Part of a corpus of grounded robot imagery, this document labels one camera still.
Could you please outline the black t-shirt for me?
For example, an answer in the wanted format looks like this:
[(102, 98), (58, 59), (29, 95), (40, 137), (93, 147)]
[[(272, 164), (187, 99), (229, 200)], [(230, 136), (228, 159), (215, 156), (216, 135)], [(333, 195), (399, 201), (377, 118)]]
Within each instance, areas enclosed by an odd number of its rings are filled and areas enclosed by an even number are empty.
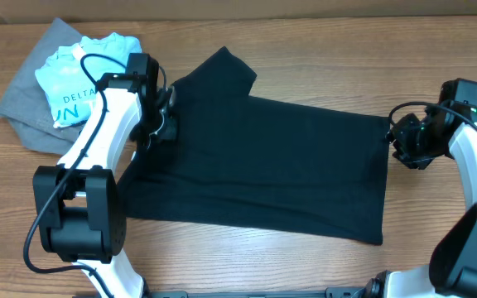
[(175, 82), (177, 139), (124, 172), (126, 215), (381, 244), (388, 120), (253, 97), (255, 79), (221, 48)]

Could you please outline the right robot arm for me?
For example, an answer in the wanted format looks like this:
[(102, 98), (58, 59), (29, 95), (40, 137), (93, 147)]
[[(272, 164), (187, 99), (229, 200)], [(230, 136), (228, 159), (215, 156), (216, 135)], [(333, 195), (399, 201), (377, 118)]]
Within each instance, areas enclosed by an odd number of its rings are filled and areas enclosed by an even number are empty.
[(477, 107), (437, 104), (418, 120), (408, 114), (388, 137), (398, 160), (419, 168), (427, 157), (455, 160), (465, 193), (465, 214), (438, 243), (430, 262), (405, 272), (381, 272), (353, 297), (477, 297)]

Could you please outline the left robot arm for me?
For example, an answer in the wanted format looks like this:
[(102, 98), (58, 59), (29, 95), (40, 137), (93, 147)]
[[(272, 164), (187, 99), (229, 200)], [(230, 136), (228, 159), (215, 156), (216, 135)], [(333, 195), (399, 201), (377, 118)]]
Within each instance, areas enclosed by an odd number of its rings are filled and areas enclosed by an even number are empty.
[(97, 101), (74, 145), (33, 179), (36, 217), (22, 258), (35, 273), (83, 272), (99, 297), (148, 297), (147, 281), (124, 251), (127, 217), (114, 172), (126, 142), (135, 159), (175, 136), (169, 111), (174, 91), (164, 69), (104, 74), (95, 81)]

